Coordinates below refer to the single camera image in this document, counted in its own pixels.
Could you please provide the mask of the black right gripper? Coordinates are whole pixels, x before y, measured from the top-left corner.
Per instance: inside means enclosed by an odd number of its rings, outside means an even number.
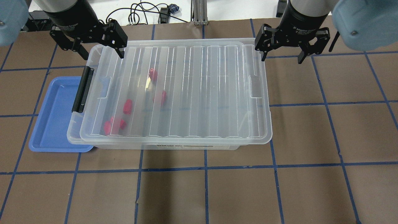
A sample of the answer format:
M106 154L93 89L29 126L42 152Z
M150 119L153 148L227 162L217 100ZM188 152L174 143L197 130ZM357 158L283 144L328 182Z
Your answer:
M327 13L320 16L310 16L294 6L295 1L288 1L280 24L272 27L263 24L255 38L255 50L261 52L264 62L268 52L280 47L300 47L297 62L303 63L307 56L321 53L330 40L328 27L321 27Z

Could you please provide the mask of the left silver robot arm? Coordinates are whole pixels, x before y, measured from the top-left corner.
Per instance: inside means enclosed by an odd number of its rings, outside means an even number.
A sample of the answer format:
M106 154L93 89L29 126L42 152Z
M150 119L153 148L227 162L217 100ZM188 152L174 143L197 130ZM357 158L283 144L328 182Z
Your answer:
M101 22L87 0L37 0L36 4L53 22L50 36L64 51L71 50L88 60L82 43L97 43L113 48L124 58L128 36L117 20ZM2 0L0 3L1 46L16 41L27 23L29 10L24 0Z

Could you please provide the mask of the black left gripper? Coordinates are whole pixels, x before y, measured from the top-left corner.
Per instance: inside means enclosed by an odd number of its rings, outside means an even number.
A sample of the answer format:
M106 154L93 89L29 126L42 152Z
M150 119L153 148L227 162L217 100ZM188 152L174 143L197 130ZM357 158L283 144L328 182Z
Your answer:
M74 50L85 61L89 53L81 43L98 43L116 49L125 58L127 35L114 19L103 24L99 21L87 0L61 0L63 9L50 11L50 18L59 30L51 30L50 36L61 49Z

